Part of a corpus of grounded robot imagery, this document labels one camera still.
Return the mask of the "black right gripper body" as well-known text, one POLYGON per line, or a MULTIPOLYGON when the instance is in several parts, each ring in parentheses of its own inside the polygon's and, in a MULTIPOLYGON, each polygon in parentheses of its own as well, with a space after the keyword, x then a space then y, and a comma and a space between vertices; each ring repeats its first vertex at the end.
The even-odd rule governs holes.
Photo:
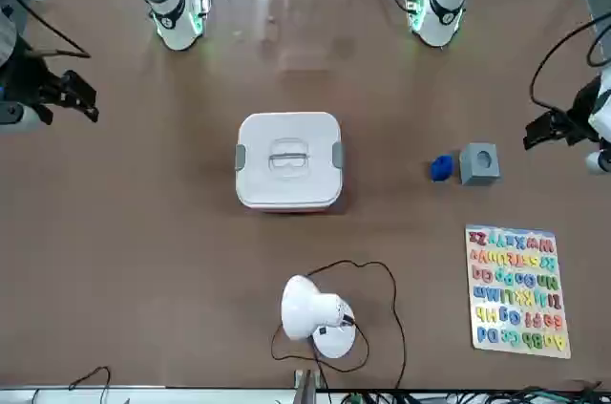
POLYGON ((24 39, 17 39, 8 60, 2 65, 2 110, 47 111, 63 106, 60 78, 47 67, 24 39))

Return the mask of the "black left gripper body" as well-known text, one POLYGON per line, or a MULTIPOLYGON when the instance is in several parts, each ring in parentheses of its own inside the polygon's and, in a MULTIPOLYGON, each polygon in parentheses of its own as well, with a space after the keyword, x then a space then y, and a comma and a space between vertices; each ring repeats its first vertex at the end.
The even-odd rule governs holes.
POLYGON ((600 108, 600 88, 601 76, 597 75, 577 92, 572 107, 567 111, 567 116, 576 125, 566 138, 568 145, 575 145, 585 139, 600 142, 599 133, 588 122, 589 117, 600 108))

